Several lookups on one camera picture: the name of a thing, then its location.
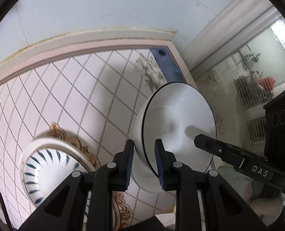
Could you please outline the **white bowl dark rim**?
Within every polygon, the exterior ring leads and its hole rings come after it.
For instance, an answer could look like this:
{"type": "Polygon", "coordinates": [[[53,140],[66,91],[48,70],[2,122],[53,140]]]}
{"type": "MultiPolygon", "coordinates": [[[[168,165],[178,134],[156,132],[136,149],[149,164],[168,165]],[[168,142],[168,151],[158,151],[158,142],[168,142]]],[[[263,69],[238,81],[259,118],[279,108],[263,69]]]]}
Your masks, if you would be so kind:
{"type": "Polygon", "coordinates": [[[216,138],[216,123],[205,97],[192,85],[170,82],[145,101],[136,117],[132,139],[135,153],[131,175],[150,193],[161,193],[154,143],[161,139],[165,150],[194,171],[205,172],[213,155],[195,146],[203,134],[216,138]]]}

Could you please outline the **blue striped white plate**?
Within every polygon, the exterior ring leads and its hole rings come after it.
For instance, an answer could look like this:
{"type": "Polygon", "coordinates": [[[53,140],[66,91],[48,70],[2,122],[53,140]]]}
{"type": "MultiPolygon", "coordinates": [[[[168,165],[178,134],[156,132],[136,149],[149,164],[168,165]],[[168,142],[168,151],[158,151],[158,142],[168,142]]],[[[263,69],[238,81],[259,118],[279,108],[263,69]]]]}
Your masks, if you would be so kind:
{"type": "Polygon", "coordinates": [[[87,157],[58,138],[38,138],[29,143],[19,159],[20,180],[30,202],[38,207],[73,171],[94,172],[87,157]]]}

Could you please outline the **sliding glass door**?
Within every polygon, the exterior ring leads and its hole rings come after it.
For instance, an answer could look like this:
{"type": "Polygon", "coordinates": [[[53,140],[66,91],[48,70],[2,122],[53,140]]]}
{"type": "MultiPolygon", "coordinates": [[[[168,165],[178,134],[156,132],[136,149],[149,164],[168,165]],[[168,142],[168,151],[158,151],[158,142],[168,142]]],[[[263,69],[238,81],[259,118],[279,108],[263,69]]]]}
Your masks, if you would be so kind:
{"type": "Polygon", "coordinates": [[[218,140],[263,155],[264,105],[285,90],[285,19],[269,0],[233,0],[181,52],[218,140]]]}

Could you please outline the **blue smartphone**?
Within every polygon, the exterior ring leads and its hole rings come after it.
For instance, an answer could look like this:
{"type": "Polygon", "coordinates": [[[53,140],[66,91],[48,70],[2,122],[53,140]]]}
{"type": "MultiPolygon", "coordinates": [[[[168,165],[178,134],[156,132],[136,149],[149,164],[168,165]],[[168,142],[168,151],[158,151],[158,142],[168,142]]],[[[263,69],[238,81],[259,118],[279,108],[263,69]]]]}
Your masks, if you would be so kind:
{"type": "Polygon", "coordinates": [[[177,62],[168,48],[156,47],[150,50],[167,82],[186,82],[177,62]]]}

